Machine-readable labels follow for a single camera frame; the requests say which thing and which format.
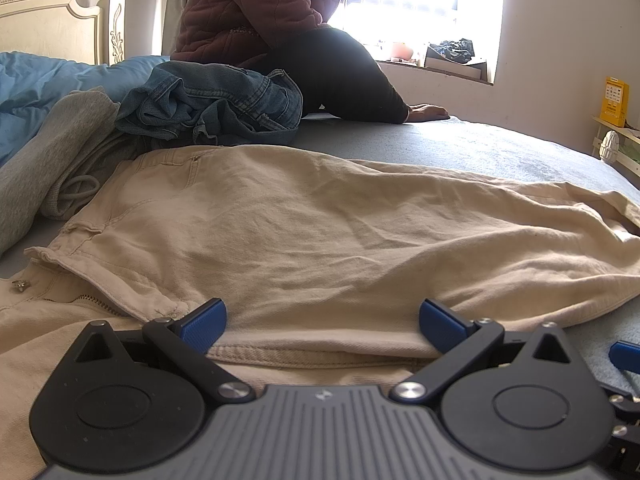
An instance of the white headboard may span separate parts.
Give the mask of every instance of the white headboard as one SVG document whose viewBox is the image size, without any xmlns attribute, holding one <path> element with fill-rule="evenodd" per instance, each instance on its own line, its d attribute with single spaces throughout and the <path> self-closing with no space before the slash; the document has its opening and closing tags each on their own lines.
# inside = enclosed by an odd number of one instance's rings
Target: white headboard
<svg viewBox="0 0 640 480">
<path fill-rule="evenodd" d="M 124 0 L 0 0 L 0 52 L 19 50 L 89 64 L 124 59 Z"/>
</svg>

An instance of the maroon quilted jacket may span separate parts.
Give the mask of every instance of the maroon quilted jacket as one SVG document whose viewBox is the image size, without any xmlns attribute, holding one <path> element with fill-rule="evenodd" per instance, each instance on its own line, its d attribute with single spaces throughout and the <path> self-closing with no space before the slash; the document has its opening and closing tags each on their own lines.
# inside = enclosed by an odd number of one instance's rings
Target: maroon quilted jacket
<svg viewBox="0 0 640 480">
<path fill-rule="evenodd" d="M 327 22 L 340 0 L 189 0 L 171 59 L 249 66 Z"/>
</svg>

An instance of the carved bedpost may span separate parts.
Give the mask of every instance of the carved bedpost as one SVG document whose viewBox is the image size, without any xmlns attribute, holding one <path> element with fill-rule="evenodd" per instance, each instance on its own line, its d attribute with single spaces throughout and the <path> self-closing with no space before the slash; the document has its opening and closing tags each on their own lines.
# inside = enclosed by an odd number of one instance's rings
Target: carved bedpost
<svg viewBox="0 0 640 480">
<path fill-rule="evenodd" d="M 102 18 L 102 62 L 109 65 L 124 60 L 124 0 L 100 0 Z"/>
</svg>

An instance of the metal button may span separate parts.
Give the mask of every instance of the metal button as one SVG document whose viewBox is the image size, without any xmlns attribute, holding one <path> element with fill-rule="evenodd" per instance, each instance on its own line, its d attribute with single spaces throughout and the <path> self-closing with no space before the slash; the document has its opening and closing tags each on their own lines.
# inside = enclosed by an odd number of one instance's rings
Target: metal button
<svg viewBox="0 0 640 480">
<path fill-rule="evenodd" d="M 615 426 L 611 434 L 613 436 L 625 436 L 627 431 L 626 426 Z"/>
<path fill-rule="evenodd" d="M 419 399 L 427 393 L 427 388 L 420 383 L 407 381 L 405 383 L 396 384 L 394 387 L 394 393 L 401 399 Z"/>
<path fill-rule="evenodd" d="M 242 399 L 251 393 L 251 388 L 240 381 L 220 384 L 218 393 L 225 399 Z"/>
<path fill-rule="evenodd" d="M 31 286 L 31 283 L 27 280 L 14 280 L 11 282 L 14 288 L 18 289 L 18 292 L 24 292 L 25 289 Z"/>
</svg>

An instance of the logo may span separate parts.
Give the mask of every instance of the logo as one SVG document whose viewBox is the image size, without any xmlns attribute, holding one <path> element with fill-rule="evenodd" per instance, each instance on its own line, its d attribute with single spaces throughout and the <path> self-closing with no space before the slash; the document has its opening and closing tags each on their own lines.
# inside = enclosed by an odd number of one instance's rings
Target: logo
<svg viewBox="0 0 640 480">
<path fill-rule="evenodd" d="M 321 392 L 316 393 L 316 399 L 322 400 L 325 402 L 327 399 L 331 399 L 334 394 L 332 394 L 329 390 L 322 390 Z"/>
</svg>

